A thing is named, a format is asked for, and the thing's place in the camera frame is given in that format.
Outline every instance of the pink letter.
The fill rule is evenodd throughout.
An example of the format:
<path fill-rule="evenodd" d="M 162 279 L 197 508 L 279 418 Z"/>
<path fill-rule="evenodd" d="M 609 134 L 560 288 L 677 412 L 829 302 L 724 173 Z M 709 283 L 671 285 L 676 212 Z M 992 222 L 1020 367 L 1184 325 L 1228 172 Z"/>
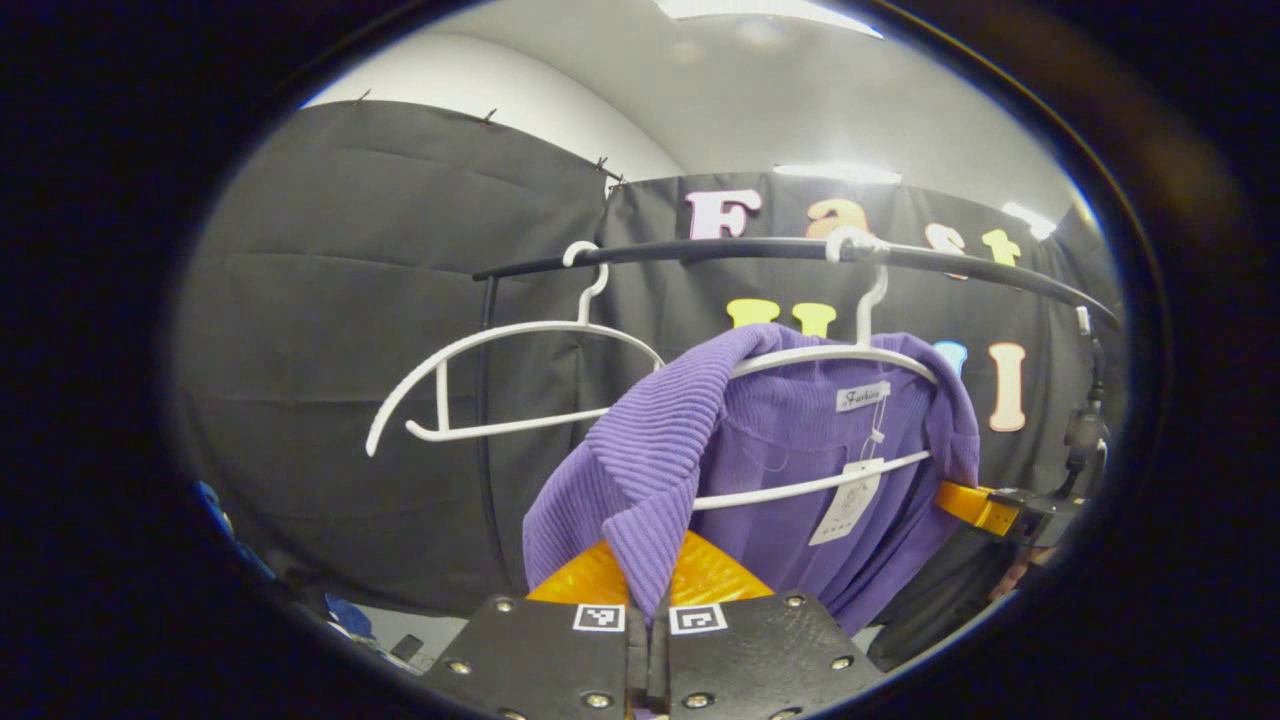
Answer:
<path fill-rule="evenodd" d="M 737 237 L 746 229 L 746 213 L 742 208 L 759 210 L 763 204 L 760 193 L 754 190 L 690 192 L 685 200 L 694 206 L 689 240 L 716 240 L 721 236 L 721 228 L 727 228 L 730 237 Z"/>

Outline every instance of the black metal bracket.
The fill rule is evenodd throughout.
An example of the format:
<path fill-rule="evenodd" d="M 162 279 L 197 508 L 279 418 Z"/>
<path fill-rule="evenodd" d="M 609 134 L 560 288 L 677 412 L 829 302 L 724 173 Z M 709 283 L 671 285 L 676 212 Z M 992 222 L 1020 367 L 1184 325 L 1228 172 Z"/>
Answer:
<path fill-rule="evenodd" d="M 812 716 L 882 676 L 814 596 L 788 592 L 664 609 L 648 633 L 635 607 L 493 596 L 419 682 L 506 717 L 736 720 Z"/>

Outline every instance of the ribbed knit fabric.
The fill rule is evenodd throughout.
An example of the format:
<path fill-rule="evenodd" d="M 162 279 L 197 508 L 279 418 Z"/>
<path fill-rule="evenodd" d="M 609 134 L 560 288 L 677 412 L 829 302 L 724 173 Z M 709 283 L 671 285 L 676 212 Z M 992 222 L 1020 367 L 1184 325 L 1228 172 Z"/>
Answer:
<path fill-rule="evenodd" d="M 872 345 L 919 360 L 938 387 L 906 368 L 861 360 L 801 363 L 730 382 L 746 357 L 831 343 L 773 323 L 748 325 L 636 383 L 525 516 L 529 585 L 603 537 L 652 620 L 692 529 L 773 589 L 815 593 L 847 632 L 865 625 L 956 527 L 932 498 L 942 477 L 977 484 L 978 423 L 947 361 L 905 333 L 874 336 Z M 849 536 L 808 546 L 833 489 L 692 518 L 698 495 L 813 480 L 858 460 L 876 410 L 836 413 L 836 395 L 881 380 L 891 392 L 873 456 L 922 448 L 934 456 L 886 473 Z"/>

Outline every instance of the orange letter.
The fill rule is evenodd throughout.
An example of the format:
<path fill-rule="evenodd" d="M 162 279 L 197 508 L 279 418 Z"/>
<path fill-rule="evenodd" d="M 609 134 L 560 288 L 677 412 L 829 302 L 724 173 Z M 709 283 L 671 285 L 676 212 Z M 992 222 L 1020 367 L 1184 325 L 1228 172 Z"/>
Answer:
<path fill-rule="evenodd" d="M 872 232 L 867 227 L 867 211 L 852 200 L 840 197 L 819 200 L 809 206 L 808 215 L 810 220 L 817 222 L 809 223 L 809 228 L 804 231 L 805 237 L 824 240 L 831 234 L 831 231 L 841 225 L 852 225 L 860 231 Z"/>

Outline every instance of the white wall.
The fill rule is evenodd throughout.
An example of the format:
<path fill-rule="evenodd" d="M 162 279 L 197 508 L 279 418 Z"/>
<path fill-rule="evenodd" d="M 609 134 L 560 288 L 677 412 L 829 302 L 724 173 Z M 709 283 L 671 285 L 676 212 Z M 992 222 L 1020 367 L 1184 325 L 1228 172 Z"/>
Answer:
<path fill-rule="evenodd" d="M 396 100 L 447 108 L 512 127 L 628 181 L 685 174 L 648 135 L 559 70 L 515 50 L 457 35 L 420 31 L 374 55 L 305 106 Z"/>

